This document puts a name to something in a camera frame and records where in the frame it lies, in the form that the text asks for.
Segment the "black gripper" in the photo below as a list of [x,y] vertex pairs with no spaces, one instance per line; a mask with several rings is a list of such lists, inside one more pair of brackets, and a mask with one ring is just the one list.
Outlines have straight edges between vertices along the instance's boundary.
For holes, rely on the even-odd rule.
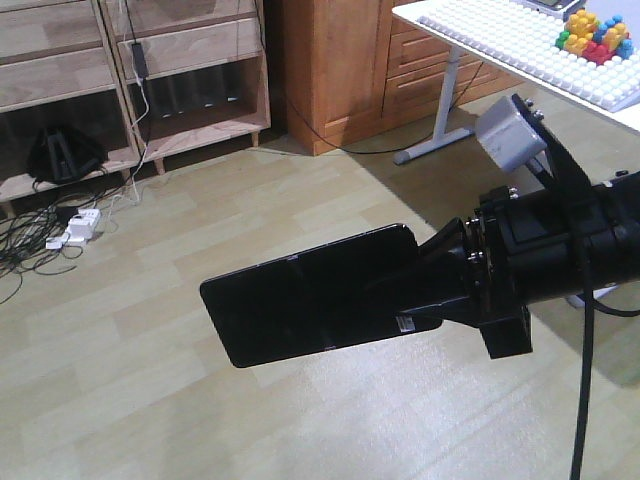
[[[484,254],[487,283],[479,304],[467,294],[399,295],[399,328],[439,328],[443,321],[479,330],[492,359],[533,351],[528,306],[584,289],[568,220],[547,190],[513,198],[500,187],[480,197],[472,227]],[[450,220],[418,247],[418,265],[463,270],[471,252],[460,218]]]

